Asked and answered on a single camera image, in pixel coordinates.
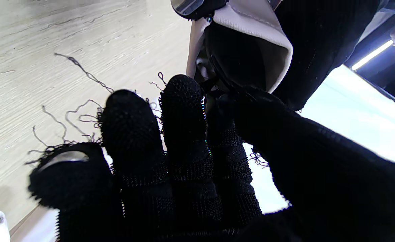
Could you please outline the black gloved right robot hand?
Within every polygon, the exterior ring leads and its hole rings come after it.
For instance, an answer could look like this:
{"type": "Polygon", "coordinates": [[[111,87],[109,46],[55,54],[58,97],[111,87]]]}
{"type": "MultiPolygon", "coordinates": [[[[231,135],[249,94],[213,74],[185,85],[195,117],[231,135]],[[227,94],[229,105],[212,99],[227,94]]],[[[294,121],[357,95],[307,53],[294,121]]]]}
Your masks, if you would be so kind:
{"type": "Polygon", "coordinates": [[[59,242],[395,242],[395,163],[274,95],[176,75],[119,89],[99,141],[48,147],[29,176],[59,242]]]}

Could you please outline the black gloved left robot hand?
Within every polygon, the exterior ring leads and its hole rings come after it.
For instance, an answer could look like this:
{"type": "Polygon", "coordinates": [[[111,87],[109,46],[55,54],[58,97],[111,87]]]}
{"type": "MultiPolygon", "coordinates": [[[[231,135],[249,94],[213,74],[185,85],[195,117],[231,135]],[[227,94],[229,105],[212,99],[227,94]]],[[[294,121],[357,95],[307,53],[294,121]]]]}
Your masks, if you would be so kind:
{"type": "Polygon", "coordinates": [[[385,0],[172,0],[191,20],[187,75],[225,92],[254,87],[302,109],[351,56],[385,0]]]}

